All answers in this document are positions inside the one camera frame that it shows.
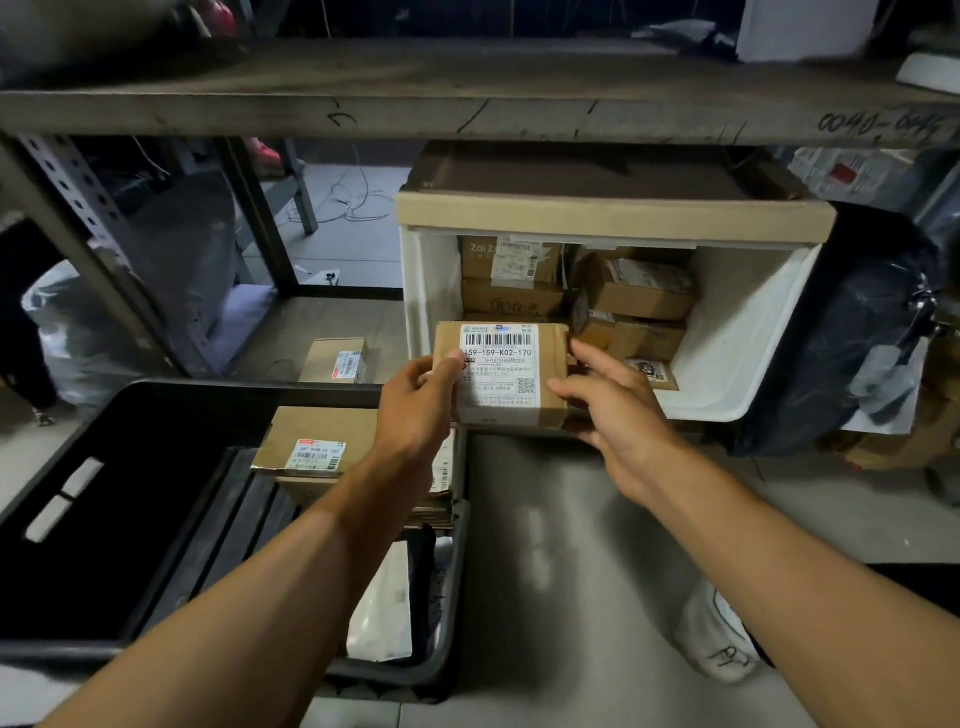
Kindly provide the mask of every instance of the white box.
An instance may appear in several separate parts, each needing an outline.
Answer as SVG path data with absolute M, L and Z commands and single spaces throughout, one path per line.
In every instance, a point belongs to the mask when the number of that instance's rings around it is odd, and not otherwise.
M 459 157 L 463 146 L 488 149 L 471 150 L 464 161 Z M 671 365 L 680 390 L 658 391 L 657 397 L 674 420 L 731 422 L 742 417 L 820 244 L 829 237 L 833 208 L 810 199 L 799 184 L 790 186 L 793 176 L 779 166 L 763 170 L 772 178 L 772 199 L 749 196 L 724 180 L 730 175 L 714 162 L 711 151 L 705 152 L 706 160 L 698 160 L 687 158 L 688 148 L 676 157 L 658 148 L 653 161 L 636 164 L 635 175 L 611 171 L 608 179 L 603 171 L 584 166 L 594 164 L 589 157 L 563 164 L 551 160 L 549 175 L 518 171 L 519 165 L 543 164 L 545 145 L 538 145 L 534 161 L 518 159 L 519 146 L 432 143 L 397 195 L 410 355 L 431 353 L 437 323 L 463 316 L 458 235 L 513 234 L 603 249 L 693 249 L 689 270 L 699 301 Z M 569 146 L 558 145 L 560 153 L 567 154 Z M 471 187 L 473 179 L 478 182 Z M 493 191 L 497 180 L 504 181 L 506 193 Z M 553 189 L 522 188 L 540 181 Z M 579 185 L 586 185 L 590 196 Z M 543 232 L 536 232 L 537 227 Z M 623 234 L 630 231 L 651 231 L 656 237 Z

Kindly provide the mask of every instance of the white label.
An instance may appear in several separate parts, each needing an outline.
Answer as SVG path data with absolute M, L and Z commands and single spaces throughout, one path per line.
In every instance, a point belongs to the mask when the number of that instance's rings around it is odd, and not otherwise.
M 532 283 L 544 255 L 543 243 L 497 238 L 491 278 Z
M 693 287 L 686 271 L 672 265 L 644 263 L 627 258 L 608 260 L 607 265 L 610 266 L 613 280 L 617 283 L 674 293 L 683 293 Z
M 363 352 L 340 352 L 333 365 L 334 379 L 358 379 L 363 367 Z
M 298 440 L 284 470 L 336 473 L 347 443 L 328 440 Z
M 453 439 L 455 430 L 450 430 L 444 443 L 440 445 L 440 451 L 437 457 L 433 459 L 433 485 L 430 486 L 430 493 L 449 493 L 450 476 L 453 473 Z
M 460 348 L 467 355 L 457 393 L 463 422 L 477 425 L 538 423 L 540 335 L 535 325 L 463 325 Z
M 650 381 L 667 382 L 669 378 L 666 375 L 666 367 L 661 361 L 650 361 L 649 359 L 627 359 L 627 364 L 632 366 L 638 372 L 646 374 Z

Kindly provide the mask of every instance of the barcode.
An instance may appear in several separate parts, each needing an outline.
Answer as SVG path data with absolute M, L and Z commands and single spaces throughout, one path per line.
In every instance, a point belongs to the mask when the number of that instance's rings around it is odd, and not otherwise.
M 533 336 L 529 333 L 469 333 L 465 346 L 531 346 Z

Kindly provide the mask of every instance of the shelf plank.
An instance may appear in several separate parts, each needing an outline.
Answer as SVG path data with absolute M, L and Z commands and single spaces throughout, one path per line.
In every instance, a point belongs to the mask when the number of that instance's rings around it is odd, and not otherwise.
M 960 97 L 893 63 L 742 65 L 642 43 L 210 39 L 0 92 L 8 133 L 960 146 Z

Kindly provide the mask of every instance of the cardboard lid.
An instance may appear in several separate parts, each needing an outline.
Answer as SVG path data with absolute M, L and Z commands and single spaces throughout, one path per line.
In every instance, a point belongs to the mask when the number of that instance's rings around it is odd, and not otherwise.
M 683 241 L 827 241 L 836 212 L 719 147 L 431 142 L 396 195 L 409 227 Z
M 278 407 L 252 467 L 266 473 L 339 477 L 370 452 L 375 432 L 375 409 Z M 291 462 L 302 440 L 331 443 L 336 449 L 342 446 L 342 452 L 339 456 L 334 453 L 335 462 L 331 458 L 318 458 L 311 463 L 309 447 L 304 447 L 305 455 Z

